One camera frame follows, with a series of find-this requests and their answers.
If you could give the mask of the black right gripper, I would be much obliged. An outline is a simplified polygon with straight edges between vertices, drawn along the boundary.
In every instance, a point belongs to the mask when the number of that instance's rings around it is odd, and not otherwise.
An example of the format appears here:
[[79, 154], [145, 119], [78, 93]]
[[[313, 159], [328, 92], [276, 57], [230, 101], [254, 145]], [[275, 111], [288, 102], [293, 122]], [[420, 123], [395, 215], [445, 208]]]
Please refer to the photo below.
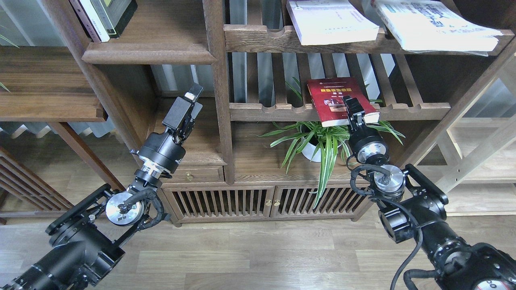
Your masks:
[[361, 164], [378, 166], [388, 164], [388, 146], [379, 132], [368, 127], [364, 122], [365, 110], [359, 99], [345, 96], [343, 101], [351, 126], [348, 143], [356, 160]]

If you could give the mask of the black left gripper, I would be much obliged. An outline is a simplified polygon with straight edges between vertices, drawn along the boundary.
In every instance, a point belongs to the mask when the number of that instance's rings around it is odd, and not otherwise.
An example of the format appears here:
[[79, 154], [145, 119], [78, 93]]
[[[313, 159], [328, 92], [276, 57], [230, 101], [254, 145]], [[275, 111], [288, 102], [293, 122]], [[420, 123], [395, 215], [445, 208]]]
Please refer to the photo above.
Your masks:
[[191, 134], [202, 108], [197, 99], [203, 90], [201, 85], [193, 83], [184, 96], [174, 101], [163, 119], [164, 132], [151, 133], [140, 150], [131, 151], [144, 161], [135, 172], [137, 178], [147, 183], [158, 183], [160, 177], [171, 178], [185, 155], [182, 144]]

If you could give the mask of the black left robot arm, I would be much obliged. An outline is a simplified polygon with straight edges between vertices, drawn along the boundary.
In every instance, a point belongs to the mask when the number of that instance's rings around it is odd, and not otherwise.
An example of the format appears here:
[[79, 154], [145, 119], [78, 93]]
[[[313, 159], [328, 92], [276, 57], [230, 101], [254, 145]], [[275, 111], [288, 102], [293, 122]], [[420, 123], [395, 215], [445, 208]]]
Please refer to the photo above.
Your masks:
[[131, 153], [143, 165], [124, 191], [102, 185], [47, 228], [52, 249], [4, 290], [83, 290], [96, 286], [124, 256], [122, 246], [138, 231], [170, 215], [157, 191], [160, 178], [171, 178], [181, 163], [183, 143], [191, 134], [202, 105], [199, 84], [177, 97], [163, 119], [164, 132], [149, 134]]

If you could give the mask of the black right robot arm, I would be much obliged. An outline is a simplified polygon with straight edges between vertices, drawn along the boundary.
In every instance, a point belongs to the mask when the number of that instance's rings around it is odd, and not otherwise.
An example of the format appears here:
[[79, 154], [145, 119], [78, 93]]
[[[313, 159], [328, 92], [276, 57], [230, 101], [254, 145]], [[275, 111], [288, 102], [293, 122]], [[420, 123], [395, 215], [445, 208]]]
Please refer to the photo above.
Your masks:
[[350, 148], [360, 163], [351, 171], [350, 186], [379, 206], [379, 218], [394, 242], [414, 238], [416, 246], [396, 271], [391, 289], [403, 275], [433, 278], [444, 290], [514, 290], [515, 260], [487, 243], [470, 246], [446, 222], [447, 196], [411, 164], [389, 164], [387, 145], [368, 127], [356, 98], [343, 98], [350, 122]]

